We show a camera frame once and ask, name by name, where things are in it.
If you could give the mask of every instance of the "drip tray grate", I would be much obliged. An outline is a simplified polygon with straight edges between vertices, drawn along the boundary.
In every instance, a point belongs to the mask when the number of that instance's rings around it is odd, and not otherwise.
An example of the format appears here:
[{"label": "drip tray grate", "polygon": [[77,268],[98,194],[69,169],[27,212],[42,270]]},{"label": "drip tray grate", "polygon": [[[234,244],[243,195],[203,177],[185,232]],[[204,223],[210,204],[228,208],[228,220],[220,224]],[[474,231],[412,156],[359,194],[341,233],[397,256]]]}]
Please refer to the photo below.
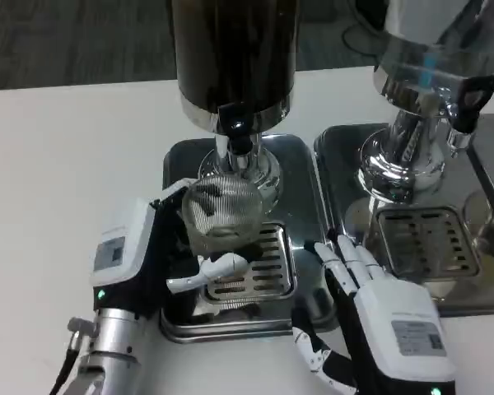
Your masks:
[{"label": "drip tray grate", "polygon": [[207,286],[210,301],[270,300],[291,293],[294,287],[287,237],[279,224],[264,224],[258,243],[263,256],[239,276],[222,277]]},{"label": "drip tray grate", "polygon": [[377,220],[396,276],[436,280],[479,273],[476,255],[452,209],[385,209]]}]

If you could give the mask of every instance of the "metal base plate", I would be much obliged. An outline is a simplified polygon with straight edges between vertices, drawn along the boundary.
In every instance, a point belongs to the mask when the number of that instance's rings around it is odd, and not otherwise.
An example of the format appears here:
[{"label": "metal base plate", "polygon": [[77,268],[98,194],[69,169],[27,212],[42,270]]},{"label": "metal base plate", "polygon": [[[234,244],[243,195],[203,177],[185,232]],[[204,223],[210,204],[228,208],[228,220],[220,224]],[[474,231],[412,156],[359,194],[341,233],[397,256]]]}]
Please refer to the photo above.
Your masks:
[{"label": "metal base plate", "polygon": [[292,293],[295,279],[285,230],[279,224],[264,224],[258,240],[262,258],[239,276],[222,277],[204,290],[212,302],[272,300]]},{"label": "metal base plate", "polygon": [[[161,330],[175,342],[291,333],[291,309],[305,306],[319,330],[333,328],[333,301],[308,239],[325,242],[323,203],[310,150],[298,137],[269,135],[263,145],[281,166],[283,190],[261,234],[266,249],[240,278],[176,295],[163,309]],[[165,157],[163,186],[195,178],[213,139],[186,140]]]},{"label": "metal base plate", "polygon": [[478,260],[452,209],[381,210],[377,221],[396,276],[441,281],[479,273]]},{"label": "metal base plate", "polygon": [[[425,200],[411,206],[377,207],[358,183],[357,171],[363,142],[384,126],[333,127],[316,140],[329,224],[338,225],[356,241],[365,240],[390,271],[426,286],[444,316],[494,313],[494,253],[478,248],[476,235],[471,233],[476,226],[465,223],[463,217],[468,198],[482,191],[468,156],[446,157],[439,188]],[[477,141],[486,144],[491,138],[494,118],[483,117],[474,147]],[[447,152],[444,132],[438,131],[438,142]],[[483,211],[479,217],[484,218],[486,207],[479,205],[478,209]],[[407,212],[410,218],[392,219]],[[423,217],[432,213],[440,216]]]}]

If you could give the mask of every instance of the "clear plastic cup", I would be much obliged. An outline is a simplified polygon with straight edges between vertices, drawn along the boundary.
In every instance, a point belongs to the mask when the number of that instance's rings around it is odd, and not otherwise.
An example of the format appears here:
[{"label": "clear plastic cup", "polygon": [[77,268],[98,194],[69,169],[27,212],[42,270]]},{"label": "clear plastic cup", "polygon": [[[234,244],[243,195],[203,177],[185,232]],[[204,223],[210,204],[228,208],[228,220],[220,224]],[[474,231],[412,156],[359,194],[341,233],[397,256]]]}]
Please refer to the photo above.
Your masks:
[{"label": "clear plastic cup", "polygon": [[182,214],[193,253],[208,256],[257,240],[263,199],[254,184],[239,176],[216,175],[189,187]]}]

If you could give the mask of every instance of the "floor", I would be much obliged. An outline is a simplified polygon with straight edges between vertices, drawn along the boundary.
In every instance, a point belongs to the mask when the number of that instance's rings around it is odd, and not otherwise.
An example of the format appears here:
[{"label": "floor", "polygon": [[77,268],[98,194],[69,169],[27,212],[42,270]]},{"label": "floor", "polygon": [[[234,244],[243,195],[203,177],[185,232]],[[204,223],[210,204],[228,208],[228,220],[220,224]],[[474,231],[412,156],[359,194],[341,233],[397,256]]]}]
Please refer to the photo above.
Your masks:
[{"label": "floor", "polygon": [[[302,2],[299,70],[374,64],[350,1]],[[174,78],[164,1],[0,0],[0,89]]]}]

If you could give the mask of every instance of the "white table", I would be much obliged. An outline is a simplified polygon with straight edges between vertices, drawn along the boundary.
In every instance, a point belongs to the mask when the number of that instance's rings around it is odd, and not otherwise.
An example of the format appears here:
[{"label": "white table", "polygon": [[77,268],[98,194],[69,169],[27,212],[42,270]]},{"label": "white table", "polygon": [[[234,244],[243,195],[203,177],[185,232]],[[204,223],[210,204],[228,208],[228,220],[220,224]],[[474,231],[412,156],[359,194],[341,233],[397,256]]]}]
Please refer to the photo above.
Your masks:
[{"label": "white table", "polygon": [[[274,132],[311,145],[334,124],[389,120],[371,76],[370,67],[298,73],[293,110]],[[157,196],[166,152],[205,136],[182,114],[175,81],[0,91],[0,394],[49,391],[68,319],[92,316],[88,277],[106,219]],[[494,393],[494,316],[445,327],[458,394]],[[340,333],[324,338],[343,349]],[[150,393],[329,393],[288,337],[156,342],[164,363]]]}]

